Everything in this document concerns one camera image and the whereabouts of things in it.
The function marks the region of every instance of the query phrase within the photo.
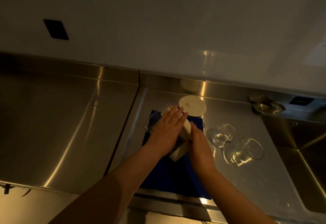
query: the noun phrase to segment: blue towel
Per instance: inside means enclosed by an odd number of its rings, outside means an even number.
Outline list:
[[[188,116],[188,120],[203,130],[203,120],[201,118]],[[150,134],[146,132],[142,146],[146,144],[149,136]],[[173,162],[168,156],[164,156],[149,173],[140,188],[155,189],[186,197],[202,197],[211,200],[202,186],[198,175],[191,167],[188,152],[176,162]]]

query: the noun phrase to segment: sink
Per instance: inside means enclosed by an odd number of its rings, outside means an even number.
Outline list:
[[[326,213],[326,123],[261,117],[305,207]]]

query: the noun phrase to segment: black outlet cover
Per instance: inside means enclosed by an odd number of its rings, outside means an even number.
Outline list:
[[[69,40],[60,20],[43,20],[52,38]]]
[[[314,98],[296,96],[290,101],[289,104],[298,105],[298,106],[306,106],[306,105],[310,104],[313,100],[314,100]]]

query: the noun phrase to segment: hand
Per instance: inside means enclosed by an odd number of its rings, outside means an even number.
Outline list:
[[[146,143],[154,147],[160,158],[167,155],[172,150],[177,141],[178,134],[188,117],[188,112],[182,115],[183,107],[178,110],[177,108],[177,105],[173,106],[173,108],[158,121]]]
[[[192,134],[192,141],[188,142],[190,163],[198,176],[202,177],[216,170],[214,157],[204,133],[193,122],[190,124]]]

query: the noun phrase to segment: stainless steel countertop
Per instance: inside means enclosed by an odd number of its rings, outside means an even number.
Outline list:
[[[1,182],[81,194],[103,177],[137,84],[19,69],[0,82]]]
[[[110,170],[141,147],[145,134],[143,126],[151,110],[168,102],[176,104],[182,96],[184,95],[141,87]],[[310,212],[302,204],[261,117],[252,112],[250,104],[205,97],[202,99],[207,106],[203,115],[205,130],[220,123],[229,123],[236,129],[238,138],[254,138],[265,150],[263,160],[237,167],[227,164],[222,150],[216,149],[216,168],[231,183],[275,220],[291,223],[326,222],[326,215]],[[226,223],[212,200],[156,190],[138,189],[130,207]]]

